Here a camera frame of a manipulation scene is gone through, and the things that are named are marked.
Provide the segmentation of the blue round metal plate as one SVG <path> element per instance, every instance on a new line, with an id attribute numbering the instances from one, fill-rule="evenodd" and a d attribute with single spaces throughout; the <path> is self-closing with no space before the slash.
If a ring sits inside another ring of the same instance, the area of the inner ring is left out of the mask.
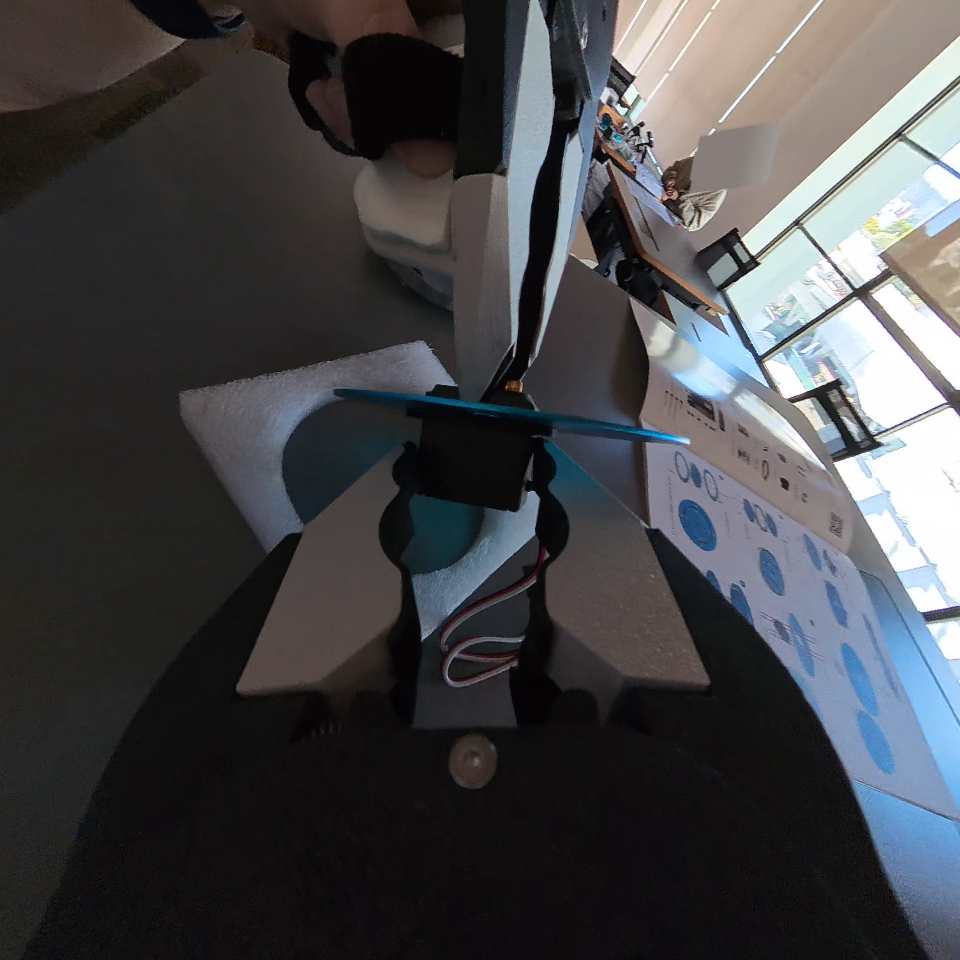
<path id="1" fill-rule="evenodd" d="M 396 409 L 421 420 L 444 415 L 465 420 L 474 426 L 506 429 L 515 427 L 534 436 L 554 434 L 616 439 L 629 442 L 690 447 L 687 437 L 588 418 L 572 414 L 556 414 L 522 406 L 470 402 L 437 395 L 402 393 L 389 390 L 337 388 L 333 396 L 344 402 L 358 402 Z"/>

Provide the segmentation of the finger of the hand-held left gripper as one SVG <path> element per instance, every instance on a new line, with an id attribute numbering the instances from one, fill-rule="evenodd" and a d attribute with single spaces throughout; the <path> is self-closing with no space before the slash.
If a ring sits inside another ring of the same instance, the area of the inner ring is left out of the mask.
<path id="1" fill-rule="evenodd" d="M 590 163 L 578 123 L 553 123 L 534 184 L 529 254 L 518 303 L 516 376 L 523 378 L 543 344 L 550 312 L 570 255 Z"/>
<path id="2" fill-rule="evenodd" d="M 540 2 L 464 2 L 452 188 L 453 317 L 461 398 L 479 401 L 519 333 L 530 213 L 555 98 Z"/>

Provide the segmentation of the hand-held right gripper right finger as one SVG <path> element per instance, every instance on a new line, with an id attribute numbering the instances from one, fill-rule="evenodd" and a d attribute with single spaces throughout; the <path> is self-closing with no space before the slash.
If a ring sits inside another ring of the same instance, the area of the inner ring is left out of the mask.
<path id="1" fill-rule="evenodd" d="M 566 691 L 601 720 L 633 690 L 700 694 L 711 680 L 648 529 L 550 441 L 534 452 L 529 491 L 544 557 L 513 666 L 518 724 L 542 724 Z"/>

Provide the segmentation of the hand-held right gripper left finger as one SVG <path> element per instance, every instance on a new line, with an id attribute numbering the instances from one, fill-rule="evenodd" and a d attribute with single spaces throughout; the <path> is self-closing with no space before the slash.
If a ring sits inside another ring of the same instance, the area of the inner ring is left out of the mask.
<path id="1" fill-rule="evenodd" d="M 421 622 L 404 554 L 418 492 L 407 441 L 304 527 L 238 695 L 315 692 L 342 713 L 357 693 L 379 691 L 412 723 Z"/>

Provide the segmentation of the black frame chair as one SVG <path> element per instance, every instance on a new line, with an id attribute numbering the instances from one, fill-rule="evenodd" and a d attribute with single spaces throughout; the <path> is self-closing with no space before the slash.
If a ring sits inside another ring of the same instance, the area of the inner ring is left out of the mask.
<path id="1" fill-rule="evenodd" d="M 744 244 L 737 228 L 702 247 L 696 254 L 696 262 L 720 291 L 760 266 L 759 260 Z"/>
<path id="2" fill-rule="evenodd" d="M 833 462 L 881 447 L 879 427 L 862 414 L 839 379 L 790 397 L 789 402 L 810 422 Z"/>

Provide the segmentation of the wood-edged dark desk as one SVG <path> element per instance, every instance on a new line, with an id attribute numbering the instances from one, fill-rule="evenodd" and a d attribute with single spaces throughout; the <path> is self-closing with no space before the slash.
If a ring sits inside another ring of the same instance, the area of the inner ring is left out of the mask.
<path id="1" fill-rule="evenodd" d="M 596 224 L 610 222 L 607 235 L 617 237 L 624 257 L 638 259 L 676 299 L 705 315 L 728 316 L 720 291 L 696 261 L 697 252 L 686 230 L 630 175 L 634 167 L 613 150 L 599 127 L 593 139 L 594 158 L 607 179 L 600 204 L 605 213 L 595 211 Z"/>

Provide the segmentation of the large grid window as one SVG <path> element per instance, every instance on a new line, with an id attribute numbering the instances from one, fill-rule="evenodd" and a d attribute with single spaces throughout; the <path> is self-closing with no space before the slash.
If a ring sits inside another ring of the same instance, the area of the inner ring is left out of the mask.
<path id="1" fill-rule="evenodd" d="M 727 299 L 786 399 L 841 380 L 880 448 L 839 462 L 958 673 L 958 78 L 907 90 L 748 235 Z"/>

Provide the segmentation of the dark grey desk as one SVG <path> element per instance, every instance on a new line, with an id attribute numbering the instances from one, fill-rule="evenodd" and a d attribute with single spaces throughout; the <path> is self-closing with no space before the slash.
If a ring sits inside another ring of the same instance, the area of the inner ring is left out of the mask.
<path id="1" fill-rule="evenodd" d="M 282 454 L 270 552 L 182 392 L 422 341 L 454 318 L 375 265 L 356 160 L 234 57 L 2 217 L 2 951 L 25 958 L 928 958 L 877 850 L 953 894 L 948 817 L 851 778 L 777 655 L 650 524 L 645 452 L 556 445 L 646 525 L 710 679 L 519 724 L 536 535 L 426 639 L 414 718 L 242 697 L 306 525 L 423 420 L 336 401 Z M 641 422 L 649 354 L 711 361 L 567 259 L 526 393 Z M 411 502 L 444 570 L 487 511 Z"/>

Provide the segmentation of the white foam sheet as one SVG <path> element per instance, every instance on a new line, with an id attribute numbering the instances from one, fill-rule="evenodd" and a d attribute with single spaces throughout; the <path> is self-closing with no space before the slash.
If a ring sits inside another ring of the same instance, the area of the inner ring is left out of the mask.
<path id="1" fill-rule="evenodd" d="M 259 545 L 271 552 L 305 523 L 282 479 L 286 443 L 308 415 L 333 402 L 339 388 L 424 394 L 453 383 L 426 342 L 404 342 L 179 396 L 181 419 Z M 535 534 L 539 498 L 530 493 L 518 512 L 488 510 L 477 540 L 450 567 L 413 575 L 421 627 L 427 637 Z"/>

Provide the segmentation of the open instruction booklet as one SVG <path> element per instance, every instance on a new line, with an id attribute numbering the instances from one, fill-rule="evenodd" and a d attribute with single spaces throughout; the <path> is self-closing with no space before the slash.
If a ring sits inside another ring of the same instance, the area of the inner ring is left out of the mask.
<path id="1" fill-rule="evenodd" d="M 649 354 L 640 424 L 650 524 L 768 644 L 846 773 L 947 817 L 958 808 L 849 559 L 853 513 L 776 408 L 693 353 Z"/>

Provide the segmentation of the person's left hand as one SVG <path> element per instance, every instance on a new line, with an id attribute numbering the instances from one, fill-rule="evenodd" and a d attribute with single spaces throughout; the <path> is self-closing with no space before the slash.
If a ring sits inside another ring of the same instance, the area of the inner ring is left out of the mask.
<path id="1" fill-rule="evenodd" d="M 279 59 L 288 55 L 295 33 L 330 42 L 340 51 L 367 35 L 422 37 L 417 18 L 404 1 L 249 1 L 237 6 Z M 342 79 L 313 81 L 305 95 L 330 132 L 343 145 L 354 147 Z M 411 174 L 426 180 L 449 172 L 455 161 L 455 147 L 440 140 L 400 142 L 391 150 Z"/>

